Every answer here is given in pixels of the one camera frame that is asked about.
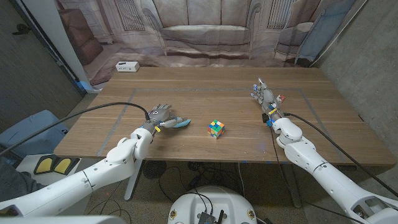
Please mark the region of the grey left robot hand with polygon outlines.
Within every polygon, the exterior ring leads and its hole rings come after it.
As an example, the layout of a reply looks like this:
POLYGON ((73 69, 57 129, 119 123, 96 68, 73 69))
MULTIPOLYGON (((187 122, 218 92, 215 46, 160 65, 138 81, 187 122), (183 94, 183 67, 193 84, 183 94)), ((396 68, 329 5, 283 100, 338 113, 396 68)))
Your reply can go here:
POLYGON ((150 121, 146 121, 141 128, 154 133, 160 127, 181 128, 187 126, 190 123, 190 119, 175 116, 170 110, 171 106, 169 104, 155 105, 149 113, 150 121))

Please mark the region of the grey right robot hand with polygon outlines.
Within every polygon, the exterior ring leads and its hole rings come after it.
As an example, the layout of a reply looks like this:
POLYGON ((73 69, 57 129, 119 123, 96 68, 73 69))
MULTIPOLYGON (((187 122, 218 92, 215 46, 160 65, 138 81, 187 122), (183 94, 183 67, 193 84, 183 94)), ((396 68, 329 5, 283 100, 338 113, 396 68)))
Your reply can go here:
POLYGON ((263 122, 268 126, 272 126, 284 114, 279 109, 276 98, 268 86, 261 78, 258 78, 258 82, 259 84, 253 84, 254 93, 250 95, 261 105, 263 122))

